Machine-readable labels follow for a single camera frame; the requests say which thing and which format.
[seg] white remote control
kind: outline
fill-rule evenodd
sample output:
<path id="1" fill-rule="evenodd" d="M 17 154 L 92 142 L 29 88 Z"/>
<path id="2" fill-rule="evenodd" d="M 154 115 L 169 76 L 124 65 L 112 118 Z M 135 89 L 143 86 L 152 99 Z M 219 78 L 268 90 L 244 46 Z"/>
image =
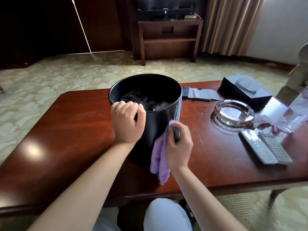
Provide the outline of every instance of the white remote control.
<path id="1" fill-rule="evenodd" d="M 252 150 L 259 157 L 263 164 L 277 164 L 278 160 L 268 149 L 264 142 L 253 130 L 241 130 L 241 134 L 251 146 Z"/>
<path id="2" fill-rule="evenodd" d="M 259 137 L 275 155 L 279 164 L 289 164 L 293 162 L 291 157 L 283 149 L 281 144 L 275 139 L 275 136 L 271 132 L 260 131 Z"/>

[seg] curtain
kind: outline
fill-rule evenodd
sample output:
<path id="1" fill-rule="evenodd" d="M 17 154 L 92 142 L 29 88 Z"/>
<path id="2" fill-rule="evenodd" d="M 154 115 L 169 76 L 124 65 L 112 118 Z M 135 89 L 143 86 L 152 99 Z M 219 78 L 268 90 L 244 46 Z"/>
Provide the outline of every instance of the curtain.
<path id="1" fill-rule="evenodd" d="M 245 55 L 264 0 L 207 0 L 201 51 Z"/>

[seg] patterned carpet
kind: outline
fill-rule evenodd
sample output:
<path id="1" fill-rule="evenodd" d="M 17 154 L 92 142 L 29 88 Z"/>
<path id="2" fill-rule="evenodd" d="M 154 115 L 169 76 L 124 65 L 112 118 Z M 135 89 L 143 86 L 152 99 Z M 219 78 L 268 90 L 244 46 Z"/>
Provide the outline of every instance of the patterned carpet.
<path id="1" fill-rule="evenodd" d="M 124 77 L 160 73 L 179 82 L 221 80 L 224 76 L 247 74 L 272 94 L 285 85 L 284 71 L 229 60 L 197 58 L 133 61 L 131 52 L 62 55 L 45 58 L 26 69 L 0 71 L 0 163 L 12 152 L 56 98 L 67 91 L 110 88 Z M 248 230 L 308 230 L 308 187 L 283 192 L 275 201 L 270 192 L 221 196 L 221 203 Z M 0 231 L 25 230 L 33 217 L 0 220 Z"/>

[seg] tv screen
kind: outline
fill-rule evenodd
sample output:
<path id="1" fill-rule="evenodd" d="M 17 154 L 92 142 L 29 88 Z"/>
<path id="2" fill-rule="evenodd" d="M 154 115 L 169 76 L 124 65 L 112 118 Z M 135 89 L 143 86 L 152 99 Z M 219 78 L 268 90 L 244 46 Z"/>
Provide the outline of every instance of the tv screen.
<path id="1" fill-rule="evenodd" d="M 194 0 L 137 0 L 138 10 L 193 8 Z"/>

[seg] wooden tv stand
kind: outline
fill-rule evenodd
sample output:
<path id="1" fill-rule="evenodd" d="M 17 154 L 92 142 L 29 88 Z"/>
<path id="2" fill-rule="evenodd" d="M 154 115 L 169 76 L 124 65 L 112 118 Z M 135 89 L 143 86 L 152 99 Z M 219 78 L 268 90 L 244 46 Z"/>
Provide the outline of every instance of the wooden tv stand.
<path id="1" fill-rule="evenodd" d="M 189 57 L 196 61 L 202 19 L 138 21 L 141 62 Z"/>

